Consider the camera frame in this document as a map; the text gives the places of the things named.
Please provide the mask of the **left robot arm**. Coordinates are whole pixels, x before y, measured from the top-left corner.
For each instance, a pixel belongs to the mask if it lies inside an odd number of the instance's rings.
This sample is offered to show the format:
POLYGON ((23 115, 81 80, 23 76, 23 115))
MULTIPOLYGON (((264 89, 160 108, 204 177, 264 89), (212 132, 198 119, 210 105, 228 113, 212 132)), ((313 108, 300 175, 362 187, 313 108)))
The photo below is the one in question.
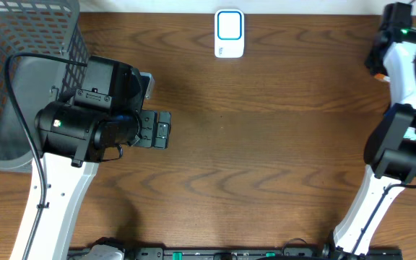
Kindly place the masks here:
POLYGON ((30 193, 13 259, 65 259, 85 194, 109 148, 168 147, 171 115, 146 110, 154 77, 99 56, 82 86, 21 121, 33 155, 30 193))

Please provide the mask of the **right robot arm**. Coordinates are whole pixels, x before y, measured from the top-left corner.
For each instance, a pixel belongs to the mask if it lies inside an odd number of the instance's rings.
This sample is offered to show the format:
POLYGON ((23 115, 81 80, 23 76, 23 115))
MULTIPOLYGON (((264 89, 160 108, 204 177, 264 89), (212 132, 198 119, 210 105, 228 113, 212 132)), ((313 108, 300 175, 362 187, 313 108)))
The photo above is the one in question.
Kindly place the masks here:
POLYGON ((372 237, 395 198, 416 189, 416 28, 412 3, 384 7, 365 60, 370 74, 387 81, 390 107, 364 149, 365 174, 357 195, 324 246, 324 259, 400 259, 400 253, 371 253, 372 237))

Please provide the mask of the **mint green tissue pack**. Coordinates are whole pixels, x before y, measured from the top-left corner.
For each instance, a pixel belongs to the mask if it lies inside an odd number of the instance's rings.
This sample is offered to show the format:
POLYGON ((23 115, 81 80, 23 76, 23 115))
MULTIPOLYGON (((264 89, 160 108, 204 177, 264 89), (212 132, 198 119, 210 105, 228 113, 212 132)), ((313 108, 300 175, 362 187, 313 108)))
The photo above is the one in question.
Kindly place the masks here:
POLYGON ((416 128, 408 127, 403 136, 404 139, 416 142, 416 128))

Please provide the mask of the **orange tissue pack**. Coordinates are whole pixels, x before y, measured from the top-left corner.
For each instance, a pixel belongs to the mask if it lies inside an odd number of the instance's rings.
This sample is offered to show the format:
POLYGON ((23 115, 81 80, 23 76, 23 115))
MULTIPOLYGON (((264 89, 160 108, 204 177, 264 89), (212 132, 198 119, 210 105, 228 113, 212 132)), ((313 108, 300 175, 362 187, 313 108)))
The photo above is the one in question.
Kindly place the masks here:
POLYGON ((390 82, 390 78, 384 74, 376 74, 374 78, 380 82, 390 82))

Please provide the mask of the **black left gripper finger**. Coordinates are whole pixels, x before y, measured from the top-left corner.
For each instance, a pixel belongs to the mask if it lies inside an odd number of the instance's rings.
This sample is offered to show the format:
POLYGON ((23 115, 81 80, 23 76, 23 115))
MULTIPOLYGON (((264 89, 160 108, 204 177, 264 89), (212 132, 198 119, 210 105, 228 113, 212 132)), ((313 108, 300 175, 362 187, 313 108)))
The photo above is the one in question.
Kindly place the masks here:
POLYGON ((169 135, 171 130, 171 114, 162 111, 158 114, 154 148, 165 150, 168 148, 169 135))
POLYGON ((139 141, 135 147, 151 148, 155 143, 155 128, 157 125, 157 112, 153 110, 142 110, 139 114, 141 129, 139 141))

